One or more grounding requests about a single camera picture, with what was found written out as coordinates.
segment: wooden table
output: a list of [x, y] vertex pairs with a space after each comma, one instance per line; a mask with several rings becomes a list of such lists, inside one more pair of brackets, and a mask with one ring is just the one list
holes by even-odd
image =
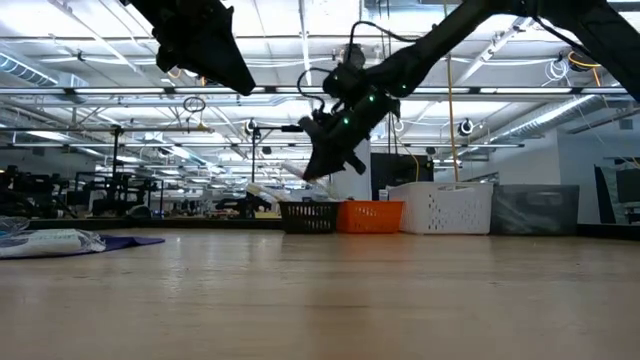
[[0, 262], [0, 358], [640, 358], [640, 244], [126, 230]]

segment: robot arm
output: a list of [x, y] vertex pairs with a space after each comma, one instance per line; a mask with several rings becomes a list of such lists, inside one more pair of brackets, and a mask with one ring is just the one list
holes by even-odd
[[153, 25], [160, 43], [158, 67], [175, 66], [242, 95], [256, 86], [231, 34], [233, 7], [220, 0], [120, 0], [133, 5]]
[[343, 63], [327, 76], [323, 90], [345, 107], [335, 114], [316, 112], [313, 119], [300, 120], [313, 142], [304, 178], [344, 170], [345, 162], [364, 172], [353, 149], [388, 113], [400, 115], [400, 104], [391, 96], [410, 95], [439, 59], [496, 14], [543, 17], [573, 32], [589, 56], [640, 101], [640, 34], [606, 0], [466, 0], [426, 36], [381, 64], [359, 70]]

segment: plastic bag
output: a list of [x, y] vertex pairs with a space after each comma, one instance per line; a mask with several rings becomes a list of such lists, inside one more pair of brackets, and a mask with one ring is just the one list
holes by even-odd
[[68, 256], [105, 249], [100, 235], [84, 230], [29, 230], [0, 238], [0, 259]]
[[15, 234], [29, 227], [29, 219], [0, 216], [0, 238]]

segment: orange laundry basket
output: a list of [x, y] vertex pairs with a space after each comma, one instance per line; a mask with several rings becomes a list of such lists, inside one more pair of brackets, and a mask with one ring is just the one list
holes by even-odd
[[400, 231], [404, 201], [345, 201], [338, 212], [338, 231], [392, 234]]

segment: white laundry basket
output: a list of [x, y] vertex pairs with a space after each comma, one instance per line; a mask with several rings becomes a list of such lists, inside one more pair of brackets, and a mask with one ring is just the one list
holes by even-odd
[[389, 190], [404, 201], [400, 230], [412, 234], [488, 234], [492, 184], [416, 182]]

